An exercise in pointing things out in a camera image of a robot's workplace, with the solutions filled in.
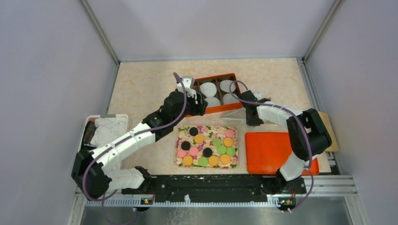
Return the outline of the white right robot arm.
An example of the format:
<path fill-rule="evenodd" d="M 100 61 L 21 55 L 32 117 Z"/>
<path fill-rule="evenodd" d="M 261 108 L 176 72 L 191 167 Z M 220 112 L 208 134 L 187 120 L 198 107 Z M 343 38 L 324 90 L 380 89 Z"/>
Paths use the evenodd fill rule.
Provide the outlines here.
<path fill-rule="evenodd" d="M 246 110 L 246 124 L 256 127 L 269 121 L 286 129 L 278 132 L 245 134 L 247 171 L 276 175 L 281 193 L 294 188 L 294 179 L 315 163 L 318 155 L 332 145 L 332 138 L 317 110 L 291 110 L 270 100 L 257 99 L 247 90 L 239 95 Z"/>

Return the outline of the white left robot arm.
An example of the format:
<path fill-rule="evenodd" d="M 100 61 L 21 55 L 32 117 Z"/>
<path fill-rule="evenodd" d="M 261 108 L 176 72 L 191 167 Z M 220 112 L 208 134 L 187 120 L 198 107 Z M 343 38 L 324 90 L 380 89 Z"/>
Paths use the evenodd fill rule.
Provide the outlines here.
<path fill-rule="evenodd" d="M 143 167 L 117 169 L 116 167 L 137 150 L 155 143 L 170 134 L 186 116 L 203 116 L 208 103 L 203 94 L 194 89 L 191 76 L 173 76 L 176 89 L 164 100 L 159 109 L 147 115 L 133 129 L 102 147 L 77 152 L 71 177 L 90 201 L 106 200 L 106 192 L 131 188 L 144 194 L 149 191 L 150 174 Z"/>

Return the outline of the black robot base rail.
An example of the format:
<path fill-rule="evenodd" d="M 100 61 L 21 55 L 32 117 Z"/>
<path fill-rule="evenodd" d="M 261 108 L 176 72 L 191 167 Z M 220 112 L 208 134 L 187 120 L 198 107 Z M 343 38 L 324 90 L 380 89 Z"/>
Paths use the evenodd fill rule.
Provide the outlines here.
<path fill-rule="evenodd" d="M 271 195 L 289 195 L 280 201 L 281 210 L 295 207 L 296 194 L 306 194 L 304 179 L 282 181 L 279 176 L 259 174 L 150 175 L 145 169 L 144 182 L 137 189 L 125 188 L 123 195 L 152 195 L 156 203 L 265 203 Z"/>

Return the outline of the orange cookie box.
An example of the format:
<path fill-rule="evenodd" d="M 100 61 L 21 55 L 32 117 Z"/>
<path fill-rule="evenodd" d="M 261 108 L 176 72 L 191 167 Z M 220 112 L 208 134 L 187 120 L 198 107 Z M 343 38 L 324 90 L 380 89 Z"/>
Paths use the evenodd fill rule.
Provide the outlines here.
<path fill-rule="evenodd" d="M 223 99 L 222 98 L 223 98 L 223 96 L 225 94 L 227 94 L 227 92 L 223 92 L 220 89 L 220 82 L 222 80 L 235 81 L 236 79 L 237 78 L 236 78 L 236 75 L 234 73 L 222 74 L 222 75 L 214 75 L 214 76 L 208 76 L 208 77 L 202 77 L 202 78 L 196 78 L 195 79 L 193 88 L 196 91 L 200 91 L 200 85 L 203 84 L 203 83 L 206 83 L 206 82 L 214 83 L 216 85 L 216 87 L 217 87 L 217 93 L 216 93 L 216 95 L 214 97 L 216 97 L 216 98 L 218 98 L 220 100 L 221 105 L 217 106 L 217 107 L 209 107 L 209 108 L 207 107 L 205 114 L 220 113 L 220 112 L 237 110 L 237 109 L 242 108 L 242 104 L 240 102 L 239 103 L 234 103 L 234 104 L 229 104 L 229 105 L 224 105 L 223 104 Z M 238 85 L 236 85 L 236 90 L 234 92 L 229 92 L 229 93 L 233 93 L 236 96 L 238 96 L 238 95 L 240 95 L 241 90 L 238 87 Z"/>

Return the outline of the metal tongs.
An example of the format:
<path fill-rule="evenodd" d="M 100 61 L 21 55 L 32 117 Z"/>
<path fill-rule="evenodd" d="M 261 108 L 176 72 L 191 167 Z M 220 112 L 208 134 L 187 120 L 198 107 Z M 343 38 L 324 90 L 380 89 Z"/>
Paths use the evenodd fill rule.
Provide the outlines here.
<path fill-rule="evenodd" d="M 246 109 L 240 108 L 231 112 L 228 112 L 221 116 L 222 120 L 229 121 L 246 121 Z"/>

